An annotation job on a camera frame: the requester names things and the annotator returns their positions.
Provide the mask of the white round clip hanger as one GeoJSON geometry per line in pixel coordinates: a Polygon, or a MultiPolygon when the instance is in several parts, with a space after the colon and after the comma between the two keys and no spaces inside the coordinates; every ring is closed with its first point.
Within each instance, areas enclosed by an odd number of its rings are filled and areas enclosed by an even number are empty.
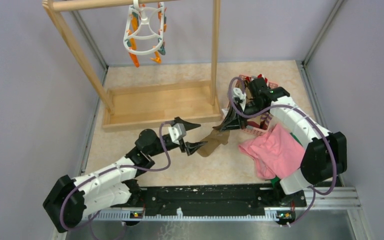
{"type": "Polygon", "coordinates": [[[123,46],[128,52],[130,59],[135,67],[140,67],[139,56],[153,54],[151,61],[161,64],[162,58],[167,54],[164,33],[167,30],[165,3],[160,1],[156,7],[148,7],[137,0],[128,8],[128,18],[126,21],[123,36],[123,46]],[[138,42],[156,44],[150,48],[138,49],[138,42]]]}

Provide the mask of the brown sock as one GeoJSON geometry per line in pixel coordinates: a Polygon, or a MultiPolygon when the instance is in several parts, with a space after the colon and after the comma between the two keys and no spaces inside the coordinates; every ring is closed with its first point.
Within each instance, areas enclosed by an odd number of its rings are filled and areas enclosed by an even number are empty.
{"type": "Polygon", "coordinates": [[[206,142],[196,152],[203,158],[209,157],[220,145],[227,145],[229,142],[230,131],[219,131],[213,129],[210,134],[201,141],[206,142]]]}

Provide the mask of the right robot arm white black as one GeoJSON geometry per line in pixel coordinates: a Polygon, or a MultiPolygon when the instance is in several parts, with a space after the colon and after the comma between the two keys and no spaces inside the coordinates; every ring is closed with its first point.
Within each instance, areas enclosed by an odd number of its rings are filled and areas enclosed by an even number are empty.
{"type": "Polygon", "coordinates": [[[273,200],[279,206],[287,206],[294,193],[311,188],[327,180],[335,179],[347,169],[347,139],[340,131],[332,132],[307,115],[283,87],[270,88],[264,78],[255,78],[247,84],[251,100],[247,100],[243,83],[234,77],[228,86],[229,106],[222,123],[215,127],[219,132],[243,130],[247,120],[270,113],[290,131],[304,148],[300,165],[291,174],[281,177],[280,188],[273,192],[273,200]]]}

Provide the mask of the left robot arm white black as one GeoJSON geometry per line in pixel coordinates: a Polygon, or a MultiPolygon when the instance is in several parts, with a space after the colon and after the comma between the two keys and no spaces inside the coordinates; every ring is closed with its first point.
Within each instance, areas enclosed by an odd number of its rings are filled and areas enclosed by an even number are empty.
{"type": "Polygon", "coordinates": [[[136,206],[141,198],[136,177],[167,170],[170,150],[193,155],[205,142],[187,142],[184,137],[199,127],[199,123],[175,117],[163,122],[158,131],[142,130],[134,147],[114,163],[74,178],[61,176],[42,204],[56,230],[65,233],[81,228],[83,218],[93,220],[99,211],[112,206],[136,206]]]}

